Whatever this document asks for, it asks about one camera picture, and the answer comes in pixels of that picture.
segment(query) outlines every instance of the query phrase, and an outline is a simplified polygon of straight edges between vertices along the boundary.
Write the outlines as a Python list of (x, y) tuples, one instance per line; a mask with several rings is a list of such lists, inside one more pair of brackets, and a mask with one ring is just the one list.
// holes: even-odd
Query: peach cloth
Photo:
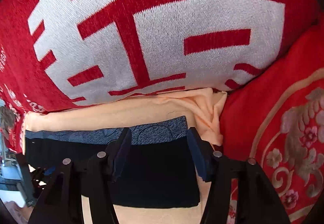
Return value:
[[(24, 120), (24, 128), (38, 131), (93, 131), (103, 128), (123, 128), (155, 123), (186, 116), (188, 128), (196, 127), (203, 140), (221, 145), (223, 136), (219, 128), (227, 93), (213, 93), (211, 88), (178, 91), (151, 97), (140, 96), (124, 100), (42, 115), (30, 112)], [(210, 183), (197, 176), (200, 203), (197, 207), (147, 209), (115, 206), (123, 224), (197, 224), (200, 222), (208, 198)], [(88, 199), (83, 197), (85, 224), (91, 224)]]

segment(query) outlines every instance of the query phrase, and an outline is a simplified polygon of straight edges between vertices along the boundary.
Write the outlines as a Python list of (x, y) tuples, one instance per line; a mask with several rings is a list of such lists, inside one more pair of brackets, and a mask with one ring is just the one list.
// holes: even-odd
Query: embroidered flower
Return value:
[(280, 162), (282, 162), (282, 154), (280, 153), (279, 149), (274, 148), (267, 155), (267, 165), (274, 169), (279, 166)]
[(231, 200), (231, 202), (229, 204), (229, 210), (228, 210), (228, 216), (227, 216), (226, 224), (235, 224), (237, 203), (238, 202), (236, 200)]
[(301, 141), (307, 148), (310, 148), (317, 141), (317, 126), (307, 127)]
[(296, 206), (298, 200), (298, 192), (290, 189), (281, 198), (285, 209), (292, 209)]

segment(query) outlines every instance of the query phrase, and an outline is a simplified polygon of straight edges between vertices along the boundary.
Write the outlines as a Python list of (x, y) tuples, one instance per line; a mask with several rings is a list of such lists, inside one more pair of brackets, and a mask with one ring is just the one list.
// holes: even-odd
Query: red fabric with white floral print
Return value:
[(284, 58), (232, 93), (220, 119), (225, 154), (256, 158), (293, 223), (302, 222), (323, 189), (323, 36), (324, 15)]

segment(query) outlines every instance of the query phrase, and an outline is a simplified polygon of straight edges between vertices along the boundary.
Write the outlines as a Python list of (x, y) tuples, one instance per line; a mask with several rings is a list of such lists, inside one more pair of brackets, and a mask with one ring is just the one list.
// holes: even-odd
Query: beige flower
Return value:
[(274, 148), (267, 155), (267, 165), (271, 166), (272, 168), (277, 168), (280, 162), (282, 162), (282, 155), (279, 149)]

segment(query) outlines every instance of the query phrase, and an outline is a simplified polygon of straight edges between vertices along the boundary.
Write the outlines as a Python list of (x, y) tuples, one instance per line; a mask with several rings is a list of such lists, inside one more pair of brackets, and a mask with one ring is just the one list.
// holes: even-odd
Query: gray cloth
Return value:
[[(152, 124), (136, 125), (132, 130), (132, 145), (148, 145), (165, 143), (187, 135), (187, 120), (185, 116), (161, 121)], [(100, 129), (95, 131), (60, 131), (49, 132), (26, 131), (29, 139), (52, 139), (75, 143), (106, 145), (110, 141), (117, 140), (122, 128)]]
[(13, 129), (15, 125), (16, 115), (11, 109), (5, 106), (0, 107), (0, 127), (3, 136), (9, 140), (9, 129)]

